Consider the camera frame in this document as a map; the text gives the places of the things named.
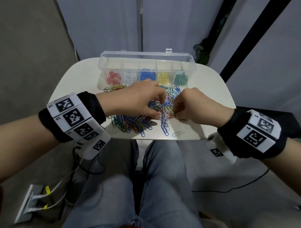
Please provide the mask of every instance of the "leg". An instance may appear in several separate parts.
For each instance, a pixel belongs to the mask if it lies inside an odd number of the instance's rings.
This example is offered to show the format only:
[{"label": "leg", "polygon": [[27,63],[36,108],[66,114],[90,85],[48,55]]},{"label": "leg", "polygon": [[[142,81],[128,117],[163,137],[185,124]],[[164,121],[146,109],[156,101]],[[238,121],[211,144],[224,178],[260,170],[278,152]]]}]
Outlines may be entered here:
[{"label": "leg", "polygon": [[[133,185],[139,151],[136,141],[111,139],[99,161],[106,167],[101,175],[90,175],[63,228],[120,227],[135,219]],[[95,162],[92,171],[101,167]]]},{"label": "leg", "polygon": [[146,182],[139,216],[156,227],[202,227],[180,148],[175,140],[158,140],[147,148]]}]

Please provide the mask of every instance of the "yellow label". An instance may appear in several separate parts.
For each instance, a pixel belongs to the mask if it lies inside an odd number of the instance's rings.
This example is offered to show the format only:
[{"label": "yellow label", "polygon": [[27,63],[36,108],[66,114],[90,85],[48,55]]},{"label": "yellow label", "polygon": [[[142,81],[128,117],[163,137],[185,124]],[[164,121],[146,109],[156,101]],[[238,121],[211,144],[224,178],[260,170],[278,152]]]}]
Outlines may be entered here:
[{"label": "yellow label", "polygon": [[47,195],[50,195],[50,189],[49,189],[49,186],[46,186],[45,189],[46,189],[46,194],[47,194]]}]

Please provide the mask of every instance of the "wrist-mounted device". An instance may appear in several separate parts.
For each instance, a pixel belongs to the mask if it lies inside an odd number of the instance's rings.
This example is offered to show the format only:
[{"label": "wrist-mounted device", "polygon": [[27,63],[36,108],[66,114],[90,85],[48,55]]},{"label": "wrist-mounted device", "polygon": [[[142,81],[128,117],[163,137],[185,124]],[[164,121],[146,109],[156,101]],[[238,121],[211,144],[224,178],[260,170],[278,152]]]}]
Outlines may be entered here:
[{"label": "wrist-mounted device", "polygon": [[94,94],[69,94],[47,105],[39,112],[41,123],[61,143],[75,140],[79,143],[95,141],[97,151],[111,139],[103,127],[105,114]]},{"label": "wrist-mounted device", "polygon": [[217,132],[239,158],[272,158],[285,148],[287,137],[279,123],[255,110],[235,109],[231,119]]}]

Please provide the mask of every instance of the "thigh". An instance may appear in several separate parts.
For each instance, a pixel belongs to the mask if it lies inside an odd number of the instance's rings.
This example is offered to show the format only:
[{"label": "thigh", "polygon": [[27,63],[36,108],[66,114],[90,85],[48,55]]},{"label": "thigh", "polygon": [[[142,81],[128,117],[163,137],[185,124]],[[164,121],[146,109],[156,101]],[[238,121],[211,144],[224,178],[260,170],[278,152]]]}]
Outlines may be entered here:
[{"label": "thigh", "polygon": [[[100,158],[106,171],[89,176],[63,228],[119,227],[136,217],[129,178],[135,168],[132,160],[136,151],[131,151],[133,145],[129,140],[112,139],[107,146]],[[100,169],[96,162],[92,170]]]},{"label": "thigh", "polygon": [[156,227],[202,227],[176,141],[154,141],[146,151],[143,171],[143,220]]}]

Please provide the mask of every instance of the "hand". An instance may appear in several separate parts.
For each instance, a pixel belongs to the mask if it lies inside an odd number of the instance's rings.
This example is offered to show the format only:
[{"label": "hand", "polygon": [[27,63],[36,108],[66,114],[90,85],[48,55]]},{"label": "hand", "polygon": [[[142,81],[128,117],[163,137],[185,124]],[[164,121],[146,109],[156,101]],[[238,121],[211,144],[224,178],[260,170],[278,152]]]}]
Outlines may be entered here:
[{"label": "hand", "polygon": [[227,123],[234,109],[225,107],[210,99],[197,88],[184,89],[175,99],[176,119],[190,119],[197,124],[222,127]]},{"label": "hand", "polygon": [[134,82],[131,86],[113,92],[98,93],[96,97],[106,115],[150,116],[160,119],[157,111],[150,109],[148,103],[155,99],[161,104],[165,101],[165,89],[157,81],[146,79]]}]

